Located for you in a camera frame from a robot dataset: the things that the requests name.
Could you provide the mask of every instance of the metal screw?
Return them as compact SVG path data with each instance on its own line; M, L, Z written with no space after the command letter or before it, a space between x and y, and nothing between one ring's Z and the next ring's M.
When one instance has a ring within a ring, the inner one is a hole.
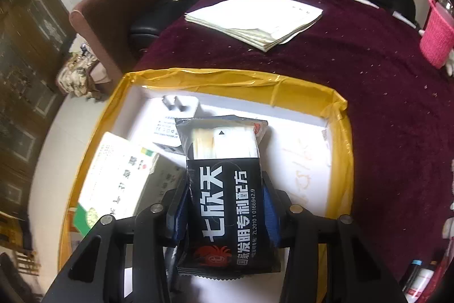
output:
M161 203L155 203L154 205L152 205L150 207L151 212L153 212L154 214L158 214L159 212L162 212L163 209L164 209L164 207Z
M345 225L350 225L353 222L353 219L348 214L343 214L339 217L340 222Z
M293 214L300 214L301 212L303 212L303 207L301 207L299 204L292 204L290 206L290 212L292 212Z
M114 218L111 215L106 214L103 217L101 217L101 223L103 225L109 225L113 221L113 219Z

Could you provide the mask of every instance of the yellow tape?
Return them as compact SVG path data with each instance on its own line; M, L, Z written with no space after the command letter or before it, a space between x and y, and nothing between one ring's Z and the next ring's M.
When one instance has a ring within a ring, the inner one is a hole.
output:
M353 198L353 148L351 127L346 115L347 101L335 90L308 81L267 72L219 69L170 68L127 73L110 98L91 137L90 144L73 184L69 207L75 207L90 163L102 136L110 131L120 113L131 86L152 90L188 90L243 99L291 109L328 120L332 135L331 186L326 217L350 213ZM62 252L68 238L62 230L59 266L69 257ZM326 292L326 247L319 247L318 301Z

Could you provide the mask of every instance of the red crab logo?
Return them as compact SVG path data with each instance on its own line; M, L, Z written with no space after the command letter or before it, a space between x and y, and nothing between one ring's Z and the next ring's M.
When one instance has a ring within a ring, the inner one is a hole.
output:
M203 266L224 267L228 265L232 254L226 246L219 248L217 245L206 245L198 248L194 256L204 258L205 263L200 263Z

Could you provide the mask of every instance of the white paper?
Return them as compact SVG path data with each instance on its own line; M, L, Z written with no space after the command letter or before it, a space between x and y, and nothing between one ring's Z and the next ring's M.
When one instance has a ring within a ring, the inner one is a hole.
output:
M267 51L313 25L322 12L293 0L227 0L190 12L185 19Z

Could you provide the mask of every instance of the snack package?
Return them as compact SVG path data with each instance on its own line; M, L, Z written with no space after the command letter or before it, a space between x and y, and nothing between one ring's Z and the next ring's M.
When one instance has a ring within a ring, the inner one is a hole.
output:
M236 116L175 122L191 200L178 272L215 279L279 272L265 226L257 146L268 123Z

